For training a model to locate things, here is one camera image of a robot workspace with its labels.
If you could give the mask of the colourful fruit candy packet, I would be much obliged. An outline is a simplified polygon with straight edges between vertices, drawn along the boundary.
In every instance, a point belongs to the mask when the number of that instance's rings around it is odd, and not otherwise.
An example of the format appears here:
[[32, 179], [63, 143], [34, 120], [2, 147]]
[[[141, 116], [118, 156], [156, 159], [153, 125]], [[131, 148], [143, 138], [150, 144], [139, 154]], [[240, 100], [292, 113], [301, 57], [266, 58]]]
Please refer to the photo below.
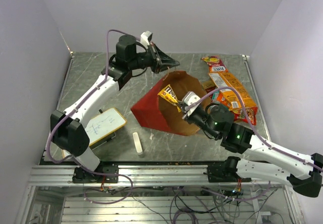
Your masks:
[[205, 56], [205, 57], [202, 57], [201, 60], [207, 63], [208, 71], [210, 73], [221, 73], [221, 72], [228, 71], [228, 69], [223, 64], [221, 58], [217, 55]]

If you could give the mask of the red yellow snack packet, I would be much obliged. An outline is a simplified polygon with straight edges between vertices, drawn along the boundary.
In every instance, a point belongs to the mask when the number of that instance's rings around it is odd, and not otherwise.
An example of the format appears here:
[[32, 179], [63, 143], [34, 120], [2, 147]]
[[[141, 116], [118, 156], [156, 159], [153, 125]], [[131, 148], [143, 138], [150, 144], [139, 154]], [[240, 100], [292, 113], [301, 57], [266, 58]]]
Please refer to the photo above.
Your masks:
[[251, 124], [256, 126], [257, 120], [256, 120], [256, 114], [258, 111], [258, 107], [248, 107], [246, 108], [246, 113], [242, 109], [239, 110], [233, 110], [234, 113], [234, 121], [243, 121], [248, 122], [248, 119], [250, 120]]

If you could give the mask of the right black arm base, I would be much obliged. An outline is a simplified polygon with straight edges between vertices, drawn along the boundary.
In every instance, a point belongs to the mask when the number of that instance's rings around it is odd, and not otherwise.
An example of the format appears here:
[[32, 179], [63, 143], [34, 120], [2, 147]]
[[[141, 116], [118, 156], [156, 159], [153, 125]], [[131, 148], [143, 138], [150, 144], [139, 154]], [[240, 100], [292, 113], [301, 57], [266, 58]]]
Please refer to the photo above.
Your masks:
[[212, 165], [208, 165], [203, 174], [207, 176], [209, 183], [237, 183], [238, 180], [243, 183], [251, 182], [251, 178], [240, 177], [237, 174], [237, 164], [240, 160], [239, 157], [230, 156], [224, 161], [216, 161]]

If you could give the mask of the red paper bag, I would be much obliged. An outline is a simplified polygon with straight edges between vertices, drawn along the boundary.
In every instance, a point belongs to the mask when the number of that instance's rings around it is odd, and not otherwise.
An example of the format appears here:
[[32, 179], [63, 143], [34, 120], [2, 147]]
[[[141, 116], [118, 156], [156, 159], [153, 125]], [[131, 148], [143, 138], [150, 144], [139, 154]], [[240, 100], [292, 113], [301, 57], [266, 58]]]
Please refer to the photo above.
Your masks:
[[206, 95], [206, 91], [197, 78], [185, 71], [172, 71], [162, 77], [131, 107], [133, 115], [142, 127], [182, 136], [196, 134], [199, 128], [184, 121], [183, 114], [178, 111], [177, 107], [159, 96], [158, 93], [168, 85], [171, 86], [179, 100], [189, 91], [193, 91], [199, 97]]

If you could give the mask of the yellow M&M candy packet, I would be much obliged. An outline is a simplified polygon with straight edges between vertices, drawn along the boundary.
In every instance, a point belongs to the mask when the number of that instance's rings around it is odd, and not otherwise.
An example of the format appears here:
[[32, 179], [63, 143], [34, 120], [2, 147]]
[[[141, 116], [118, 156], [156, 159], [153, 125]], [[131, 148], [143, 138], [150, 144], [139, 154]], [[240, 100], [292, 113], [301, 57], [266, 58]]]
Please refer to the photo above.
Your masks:
[[164, 100], [166, 100], [168, 103], [170, 103], [171, 105], [175, 106], [177, 108], [178, 112], [181, 112], [180, 102], [178, 101], [177, 96], [170, 84], [168, 84], [166, 87], [164, 87], [158, 93], [158, 95], [161, 98], [163, 98]]

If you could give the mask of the orange snack packet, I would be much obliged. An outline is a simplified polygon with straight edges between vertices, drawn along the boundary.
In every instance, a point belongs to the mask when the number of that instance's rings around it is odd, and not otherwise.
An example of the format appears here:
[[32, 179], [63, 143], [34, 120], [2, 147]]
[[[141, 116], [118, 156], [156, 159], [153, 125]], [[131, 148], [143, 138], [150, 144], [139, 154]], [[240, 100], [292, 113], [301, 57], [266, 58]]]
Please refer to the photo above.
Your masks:
[[211, 97], [212, 102], [220, 102], [228, 107], [230, 110], [234, 109], [232, 102], [236, 101], [236, 96], [232, 90], [222, 90], [214, 92]]

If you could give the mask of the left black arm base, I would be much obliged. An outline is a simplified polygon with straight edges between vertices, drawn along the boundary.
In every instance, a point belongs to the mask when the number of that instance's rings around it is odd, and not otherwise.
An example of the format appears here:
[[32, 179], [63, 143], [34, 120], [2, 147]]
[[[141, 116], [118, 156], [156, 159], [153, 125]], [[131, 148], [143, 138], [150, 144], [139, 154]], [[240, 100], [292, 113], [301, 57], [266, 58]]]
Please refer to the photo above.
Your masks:
[[99, 166], [99, 174], [90, 173], [81, 167], [76, 167], [72, 176], [74, 184], [117, 183], [119, 168], [114, 165]]

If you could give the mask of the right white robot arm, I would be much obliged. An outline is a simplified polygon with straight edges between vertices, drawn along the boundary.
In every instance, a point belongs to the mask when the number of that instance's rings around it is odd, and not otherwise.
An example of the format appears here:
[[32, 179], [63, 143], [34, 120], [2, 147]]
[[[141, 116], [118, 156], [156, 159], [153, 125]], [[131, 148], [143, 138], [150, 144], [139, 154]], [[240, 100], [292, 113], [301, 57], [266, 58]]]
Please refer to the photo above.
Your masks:
[[254, 131], [234, 123], [234, 115], [219, 103], [189, 108], [179, 103], [183, 120], [201, 129], [208, 138], [220, 140], [221, 146], [232, 153], [260, 158], [259, 162], [229, 157], [222, 170], [227, 181], [255, 178], [291, 186], [303, 196], [316, 198], [322, 185], [322, 155], [295, 152], [274, 144]]

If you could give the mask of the gold teal chips bag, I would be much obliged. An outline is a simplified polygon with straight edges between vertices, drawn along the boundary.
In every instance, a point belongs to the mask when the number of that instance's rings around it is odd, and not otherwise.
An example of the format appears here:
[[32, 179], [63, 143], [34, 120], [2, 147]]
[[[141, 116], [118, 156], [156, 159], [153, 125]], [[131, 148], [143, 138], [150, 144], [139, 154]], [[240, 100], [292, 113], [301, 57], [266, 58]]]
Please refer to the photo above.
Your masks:
[[202, 87], [204, 88], [208, 88], [208, 87], [216, 87], [216, 85], [214, 84], [214, 82], [212, 80], [207, 80], [207, 81], [204, 81], [202, 82]]

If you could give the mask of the yellow orange snack box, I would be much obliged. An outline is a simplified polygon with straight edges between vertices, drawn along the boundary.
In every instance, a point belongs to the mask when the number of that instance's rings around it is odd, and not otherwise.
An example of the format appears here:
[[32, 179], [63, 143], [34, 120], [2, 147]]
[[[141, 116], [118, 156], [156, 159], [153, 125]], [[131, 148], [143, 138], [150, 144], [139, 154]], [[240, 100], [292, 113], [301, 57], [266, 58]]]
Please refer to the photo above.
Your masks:
[[[211, 80], [214, 82], [214, 84], [219, 88], [221, 87], [234, 88], [241, 96], [244, 106], [246, 108], [257, 106], [254, 100], [252, 99], [252, 97], [249, 95], [248, 91], [242, 85], [242, 83], [232, 73], [230, 72], [209, 73], [209, 76]], [[235, 96], [236, 96], [236, 101], [232, 102], [232, 104], [234, 105], [233, 110], [242, 109], [242, 105], [236, 94]]]

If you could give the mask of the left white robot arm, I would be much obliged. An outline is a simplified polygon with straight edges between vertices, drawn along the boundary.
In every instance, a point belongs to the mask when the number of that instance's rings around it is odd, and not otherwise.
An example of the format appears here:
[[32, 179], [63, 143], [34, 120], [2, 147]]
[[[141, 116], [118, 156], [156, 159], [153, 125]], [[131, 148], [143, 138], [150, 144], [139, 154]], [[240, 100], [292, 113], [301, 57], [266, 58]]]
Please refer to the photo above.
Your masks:
[[72, 158], [85, 170], [89, 181], [98, 182], [102, 178], [101, 160], [89, 147], [90, 140], [85, 131], [88, 122], [111, 96], [134, 78], [134, 70], [151, 69], [158, 74], [180, 64], [162, 52], [151, 39], [149, 31], [143, 32], [139, 38], [122, 33], [115, 54], [107, 57], [106, 66], [94, 84], [70, 107], [52, 112], [46, 143], [46, 154], [52, 162], [60, 163], [50, 153], [50, 145], [54, 143], [69, 153], [62, 160]]

